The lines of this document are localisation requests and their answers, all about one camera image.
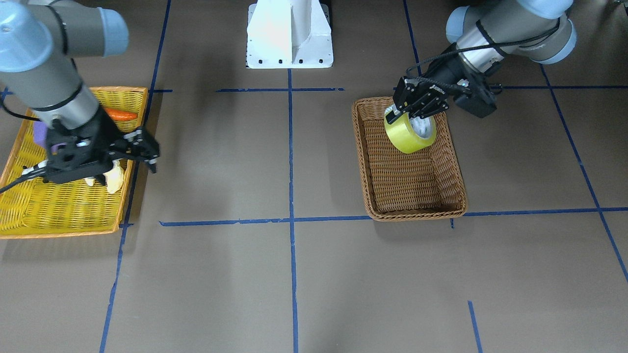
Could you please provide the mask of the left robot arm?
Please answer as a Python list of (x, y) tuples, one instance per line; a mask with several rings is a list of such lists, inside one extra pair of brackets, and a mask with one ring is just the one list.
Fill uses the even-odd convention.
[(400, 78), (386, 123), (425, 119), (449, 108), (448, 98), (468, 113), (484, 118), (496, 110), (496, 93), (487, 83), (510, 54), (549, 65), (574, 49), (577, 32), (567, 11), (571, 0), (494, 0), (459, 7), (447, 23), (449, 46), (424, 59), (427, 70)]

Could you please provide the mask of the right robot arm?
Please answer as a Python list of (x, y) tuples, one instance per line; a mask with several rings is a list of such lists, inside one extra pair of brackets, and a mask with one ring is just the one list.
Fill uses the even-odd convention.
[(123, 54), (129, 30), (112, 9), (73, 0), (1, 2), (1, 80), (47, 128), (46, 159), (2, 188), (42, 178), (106, 185), (114, 161), (144, 163), (154, 174), (159, 143), (143, 127), (122, 132), (84, 83), (73, 60)]

